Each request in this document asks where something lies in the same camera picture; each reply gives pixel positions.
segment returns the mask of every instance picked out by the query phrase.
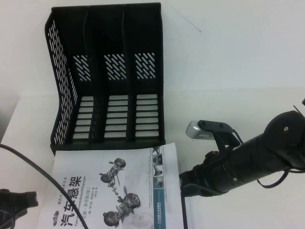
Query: slotted vent hole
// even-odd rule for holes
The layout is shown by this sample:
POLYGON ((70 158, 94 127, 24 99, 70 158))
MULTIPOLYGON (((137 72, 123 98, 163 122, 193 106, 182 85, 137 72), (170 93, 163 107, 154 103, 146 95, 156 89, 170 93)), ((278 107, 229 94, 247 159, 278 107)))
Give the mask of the slotted vent hole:
POLYGON ((109 97, 105 138, 125 138, 127 128, 128 96, 109 97))
POLYGON ((83 82, 91 81, 88 57, 86 55, 77 55, 73 56, 73 59, 78 73, 78 79, 83 82))
POLYGON ((89 131, 93 113, 93 97, 84 96, 77 115, 76 126, 74 129, 73 140, 89 140, 89 131))
POLYGON ((138 80, 155 79, 156 66, 154 53, 138 53, 134 56, 138 80))
POLYGON ((104 60, 110 81, 126 80, 124 54, 104 55, 104 60))
POLYGON ((49 27, 47 37, 48 45, 51 50, 51 61, 53 63, 54 74, 58 82, 58 90, 61 98, 61 115, 53 140, 55 144, 64 144, 67 137, 72 110, 77 103, 78 95, 70 69, 67 66, 67 57, 64 54, 63 46, 59 38, 59 32, 55 26, 55 21, 53 21, 52 25, 49 27))
POLYGON ((159 136, 158 100, 156 94, 137 95, 136 137, 159 136))

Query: white paper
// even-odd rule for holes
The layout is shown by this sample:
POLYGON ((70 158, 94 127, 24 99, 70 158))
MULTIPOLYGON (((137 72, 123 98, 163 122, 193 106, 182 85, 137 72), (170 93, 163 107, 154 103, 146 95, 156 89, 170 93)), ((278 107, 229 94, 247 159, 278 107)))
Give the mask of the white paper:
MULTIPOLYGON (((54 179, 75 201, 90 229, 183 229, 178 175, 174 143, 157 151, 152 148, 57 151, 52 171, 54 179), (123 161, 109 163, 117 158, 123 161), (101 181, 100 173, 109 178, 105 176, 107 172, 117 167, 120 168, 111 182, 101 181), (116 225, 107 226, 105 218, 116 225)), ((37 228, 83 228, 66 198, 51 183, 37 228)))

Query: table surface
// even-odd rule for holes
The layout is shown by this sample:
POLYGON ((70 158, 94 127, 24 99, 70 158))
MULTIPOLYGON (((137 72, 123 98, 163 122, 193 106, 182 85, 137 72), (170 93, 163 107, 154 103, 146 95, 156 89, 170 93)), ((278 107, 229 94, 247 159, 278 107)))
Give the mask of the table surface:
MULTIPOLYGON (((252 89, 164 94, 166 142, 177 146, 180 172, 201 164, 217 150, 214 141, 192 140, 185 135, 191 120, 228 123, 246 141, 264 131, 276 115, 293 110, 305 113, 301 101, 305 88, 252 89)), ((22 97, 2 140, 50 173, 54 156, 50 135, 58 111, 57 96, 22 97)), ((16 221, 17 229, 34 229, 44 201, 47 180, 15 155, 0 149, 1 188, 14 192, 36 191, 39 206, 16 221)), ((262 179, 271 184, 280 173, 262 179)), ((256 182, 211 198, 187 198, 191 229, 303 228, 304 175, 290 174, 278 187, 264 189, 256 182)))

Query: black file organizer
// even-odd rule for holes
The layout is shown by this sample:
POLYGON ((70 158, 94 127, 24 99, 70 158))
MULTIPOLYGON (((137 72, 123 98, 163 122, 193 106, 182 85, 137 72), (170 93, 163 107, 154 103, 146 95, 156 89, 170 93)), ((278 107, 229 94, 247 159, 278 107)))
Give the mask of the black file organizer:
POLYGON ((45 34, 60 99, 54 154, 165 144, 159 3, 55 7, 45 34))

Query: black robotic arm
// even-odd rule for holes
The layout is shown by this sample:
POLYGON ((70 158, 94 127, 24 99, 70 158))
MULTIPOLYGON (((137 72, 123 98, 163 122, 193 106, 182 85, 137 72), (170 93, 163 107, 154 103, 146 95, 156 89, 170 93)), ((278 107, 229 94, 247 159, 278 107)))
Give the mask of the black robotic arm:
POLYGON ((264 133, 245 143, 228 124, 192 121, 186 134, 196 139, 215 139, 219 151, 211 151, 201 165, 179 175, 182 195, 222 195, 269 174, 284 171, 278 182, 270 186, 262 185, 275 187, 289 172, 304 172, 304 133, 305 118, 296 111, 278 115, 264 133))

